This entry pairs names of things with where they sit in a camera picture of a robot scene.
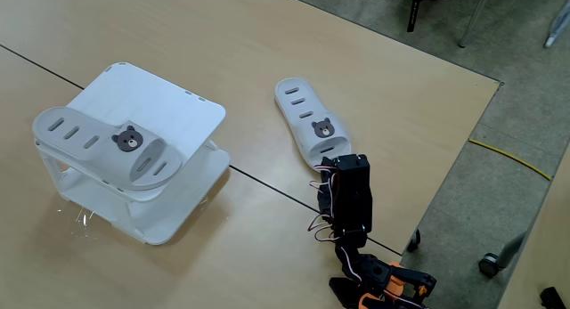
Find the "table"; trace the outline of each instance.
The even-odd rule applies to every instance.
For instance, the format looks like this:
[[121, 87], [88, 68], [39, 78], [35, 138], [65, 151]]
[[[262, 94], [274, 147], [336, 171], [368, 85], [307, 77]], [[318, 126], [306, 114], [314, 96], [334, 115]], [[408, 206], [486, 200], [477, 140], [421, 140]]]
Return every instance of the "table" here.
[[221, 103], [234, 166], [316, 207], [273, 99], [309, 81], [371, 163], [370, 236], [402, 252], [499, 82], [296, 0], [2, 0], [0, 43], [81, 86], [130, 61]]
[[503, 294], [500, 309], [542, 308], [539, 295], [554, 286], [570, 305], [570, 154], [566, 151]]
[[[306, 232], [314, 212], [233, 170], [163, 246], [97, 215], [76, 222], [81, 209], [57, 195], [31, 124], [79, 90], [6, 50], [0, 68], [0, 307], [340, 308], [333, 245]], [[374, 243], [362, 252], [400, 260]]]

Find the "bear face decal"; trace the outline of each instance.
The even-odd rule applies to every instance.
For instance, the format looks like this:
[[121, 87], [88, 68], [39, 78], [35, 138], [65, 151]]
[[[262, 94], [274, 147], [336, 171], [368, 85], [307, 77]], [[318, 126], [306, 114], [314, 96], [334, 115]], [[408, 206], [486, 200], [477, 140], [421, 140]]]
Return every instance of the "bear face decal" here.
[[320, 138], [327, 138], [335, 134], [335, 127], [332, 126], [329, 118], [325, 118], [321, 122], [313, 122], [311, 125], [314, 128], [314, 133]]
[[127, 126], [126, 131], [121, 132], [119, 135], [114, 134], [111, 136], [111, 139], [123, 152], [136, 150], [143, 145], [143, 136], [136, 132], [133, 126]]

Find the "caster wheel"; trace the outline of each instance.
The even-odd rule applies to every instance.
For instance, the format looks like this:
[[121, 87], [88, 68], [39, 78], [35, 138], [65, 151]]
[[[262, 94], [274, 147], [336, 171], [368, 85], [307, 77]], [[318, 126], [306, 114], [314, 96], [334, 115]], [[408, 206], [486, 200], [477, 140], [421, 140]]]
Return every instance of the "caster wheel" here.
[[416, 232], [411, 237], [410, 244], [408, 245], [408, 248], [406, 248], [406, 250], [408, 250], [409, 252], [413, 252], [415, 249], [418, 248], [420, 242], [421, 242], [421, 236], [419, 235], [419, 230], [416, 230]]
[[499, 266], [497, 265], [497, 255], [488, 253], [484, 255], [483, 259], [479, 261], [479, 271], [489, 278], [492, 278], [499, 273]]

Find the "floor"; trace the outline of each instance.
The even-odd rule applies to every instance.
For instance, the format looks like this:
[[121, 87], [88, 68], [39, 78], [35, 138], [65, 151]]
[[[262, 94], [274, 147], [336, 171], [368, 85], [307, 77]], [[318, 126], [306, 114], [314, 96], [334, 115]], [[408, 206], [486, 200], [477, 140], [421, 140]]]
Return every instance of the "floor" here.
[[[411, 0], [302, 0], [407, 45], [504, 82], [472, 138], [554, 175], [570, 139], [570, 32], [542, 45], [566, 0], [489, 0], [471, 43], [457, 46], [478, 0], [422, 2], [407, 33]], [[534, 171], [466, 143], [419, 224], [422, 242], [403, 265], [429, 272], [433, 308], [492, 308], [509, 270], [487, 279], [487, 252], [526, 230], [550, 182]]]

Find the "metal chair leg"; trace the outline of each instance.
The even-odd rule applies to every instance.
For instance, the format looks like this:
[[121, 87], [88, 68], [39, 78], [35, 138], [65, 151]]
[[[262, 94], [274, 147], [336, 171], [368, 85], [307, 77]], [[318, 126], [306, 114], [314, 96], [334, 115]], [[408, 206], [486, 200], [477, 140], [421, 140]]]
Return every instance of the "metal chair leg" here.
[[473, 12], [473, 16], [471, 16], [471, 20], [469, 21], [469, 25], [467, 26], [467, 29], [465, 30], [465, 33], [463, 34], [463, 38], [460, 41], [460, 47], [465, 47], [467, 45], [467, 42], [469, 41], [469, 37], [471, 36], [471, 31], [473, 30], [473, 27], [475, 26], [475, 23], [477, 22], [477, 19], [479, 18], [479, 14], [480, 14], [481, 10], [483, 10], [483, 7], [485, 7], [486, 3], [487, 3], [487, 0], [479, 0], [479, 4], [477, 5], [477, 8]]

